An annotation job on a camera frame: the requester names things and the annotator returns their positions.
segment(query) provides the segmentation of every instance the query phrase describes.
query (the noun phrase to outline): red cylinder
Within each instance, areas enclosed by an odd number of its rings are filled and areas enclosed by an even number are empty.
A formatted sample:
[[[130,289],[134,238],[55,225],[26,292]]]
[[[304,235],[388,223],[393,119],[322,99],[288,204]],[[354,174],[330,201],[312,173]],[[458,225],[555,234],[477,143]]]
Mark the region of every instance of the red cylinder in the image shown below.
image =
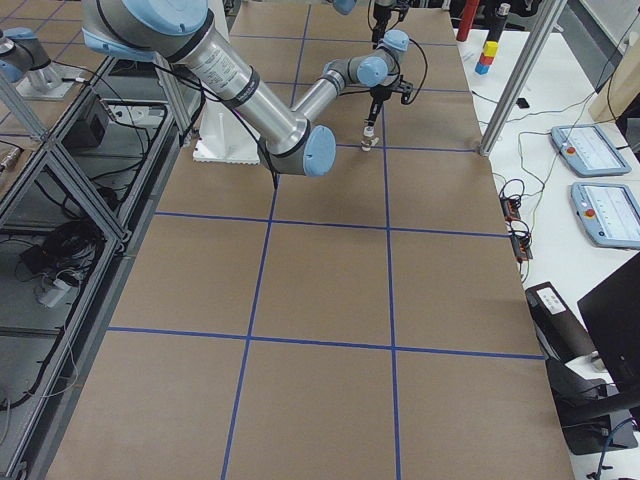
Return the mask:
[[[478,10],[479,5],[480,0],[467,0],[467,3],[464,6],[464,11],[462,12],[462,20],[458,27],[458,35],[456,36],[456,40],[459,42],[467,41],[469,30],[471,30],[471,25],[473,25],[473,20],[476,17],[476,11]]]

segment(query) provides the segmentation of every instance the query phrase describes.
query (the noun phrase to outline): table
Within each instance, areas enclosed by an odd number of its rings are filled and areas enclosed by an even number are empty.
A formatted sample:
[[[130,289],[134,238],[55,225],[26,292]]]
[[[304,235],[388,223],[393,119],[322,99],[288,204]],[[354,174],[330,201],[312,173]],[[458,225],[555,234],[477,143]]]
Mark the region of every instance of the table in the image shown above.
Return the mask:
[[[249,2],[231,39],[293,102],[366,24]],[[357,95],[325,178],[183,150],[49,480],[572,478],[448,15],[403,27],[433,74],[370,153]]]
[[[459,44],[470,89],[491,100],[498,100],[527,35],[522,32],[504,32],[494,65],[487,75],[480,76],[474,72],[474,67],[486,32],[472,31],[469,40]],[[593,119],[588,112],[588,105],[593,101],[592,94],[591,83],[562,35],[551,34],[521,93],[531,108],[514,108],[509,117],[511,121],[505,126],[500,140],[491,152],[490,160],[494,172],[507,179],[521,178],[528,193],[539,191],[539,182],[520,167],[518,135],[526,131],[549,132],[553,126],[572,125],[576,121],[592,123]],[[576,103],[579,104],[564,112],[534,115],[518,120],[529,113],[563,110]],[[482,128],[486,125],[484,122],[489,121],[495,104],[476,95],[474,105]],[[626,145],[624,137],[614,124],[601,126],[614,145]],[[570,202],[570,185],[584,179],[577,177],[559,156],[556,158],[550,136],[527,134],[523,135],[521,140],[524,162],[528,169],[545,179],[552,168],[544,195],[535,212],[532,245],[534,259],[530,262],[530,271],[524,286],[551,281],[573,313],[582,321],[577,301],[637,252],[595,247],[587,238]],[[622,177],[594,178],[589,181],[626,184],[634,195],[640,198],[640,165],[630,149],[622,150],[621,153],[632,166],[629,174]],[[502,179],[496,177],[498,189],[503,183]],[[523,219],[530,226],[534,224],[533,211],[536,203],[537,198],[525,199],[521,210]],[[570,366],[585,378],[603,377],[601,372],[588,365],[585,359],[577,359],[575,365],[572,362]],[[572,456],[576,479],[584,479],[586,474],[593,472],[597,462],[598,455]],[[615,465],[615,469],[603,473],[603,479],[637,476],[640,471],[639,451],[636,449],[609,453],[606,464]]]

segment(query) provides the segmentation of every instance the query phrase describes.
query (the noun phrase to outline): white table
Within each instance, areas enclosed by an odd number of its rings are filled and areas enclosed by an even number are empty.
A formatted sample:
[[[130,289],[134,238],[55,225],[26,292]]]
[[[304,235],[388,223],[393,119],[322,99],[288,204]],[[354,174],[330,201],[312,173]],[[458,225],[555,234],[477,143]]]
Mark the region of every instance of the white table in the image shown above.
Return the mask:
[[[498,55],[489,73],[478,75],[474,69],[482,51],[486,31],[471,31],[467,42],[459,44],[470,89],[489,99],[499,100],[527,35],[522,32],[504,32]],[[591,83],[562,35],[553,33],[520,95],[527,99],[530,108],[523,110],[515,107],[509,118],[513,120],[529,113],[563,110],[583,100],[586,102],[562,113],[546,113],[510,121],[491,152],[493,171],[507,179],[522,179],[527,193],[538,192],[540,183],[520,167],[518,135],[524,131],[549,132],[554,126],[572,125],[576,121],[592,123],[588,106],[593,101],[593,96],[589,98],[593,92]],[[484,129],[495,103],[474,95],[474,104],[480,126]],[[614,145],[626,145],[624,137],[614,124],[603,124],[602,127]],[[524,287],[545,281],[552,282],[571,310],[580,318],[577,301],[637,252],[595,247],[582,228],[569,195],[570,186],[585,179],[575,175],[560,156],[556,158],[556,150],[549,135],[527,134],[522,135],[521,139],[527,169],[545,179],[553,164],[547,187],[535,212],[535,222],[532,212],[539,197],[523,199],[521,215],[533,227],[534,256],[529,262],[529,274]],[[640,198],[640,165],[630,149],[624,149],[621,153],[632,166],[629,174],[621,177],[597,177],[587,181],[625,184],[631,188],[636,198]],[[496,177],[498,190],[503,183],[502,179]],[[514,189],[507,193],[517,191],[518,187],[514,185]],[[584,360],[576,360],[571,367],[585,378],[603,376]],[[597,468],[597,463],[598,455],[572,455],[576,479],[584,480],[585,475]],[[614,465],[615,468],[605,471],[602,480],[625,476],[637,478],[640,476],[640,449],[609,452],[605,465]]]

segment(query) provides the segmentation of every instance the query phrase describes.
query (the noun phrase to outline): ur robot arm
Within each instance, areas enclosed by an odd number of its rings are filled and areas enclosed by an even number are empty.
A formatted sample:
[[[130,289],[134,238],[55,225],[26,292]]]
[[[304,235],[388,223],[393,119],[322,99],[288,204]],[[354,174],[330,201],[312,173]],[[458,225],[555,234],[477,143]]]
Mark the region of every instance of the ur robot arm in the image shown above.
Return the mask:
[[[349,10],[354,3],[341,5]],[[393,80],[408,46],[406,34],[390,31],[370,55],[329,63],[290,109],[215,29],[207,0],[84,0],[83,8],[90,48],[147,62],[157,52],[186,66],[260,133],[262,163],[281,174],[320,176],[331,169],[334,135],[313,121],[347,86]]]
[[[0,71],[11,83],[26,75],[31,86],[41,93],[62,84],[49,55],[28,28],[0,30]]]

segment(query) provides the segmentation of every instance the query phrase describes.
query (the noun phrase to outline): red object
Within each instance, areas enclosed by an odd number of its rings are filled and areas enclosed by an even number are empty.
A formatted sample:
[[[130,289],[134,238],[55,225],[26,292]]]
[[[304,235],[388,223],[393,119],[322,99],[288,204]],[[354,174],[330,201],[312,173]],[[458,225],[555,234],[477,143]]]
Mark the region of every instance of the red object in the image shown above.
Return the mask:
[[[476,11],[479,5],[480,0],[467,0],[464,11],[462,12],[462,20],[458,27],[458,36],[456,37],[456,40],[459,42],[467,41],[469,30],[471,30],[471,25],[473,25],[473,19],[476,17]]]
[[[482,65],[493,65],[493,59],[495,57],[487,57],[484,53],[480,54],[480,63]]]

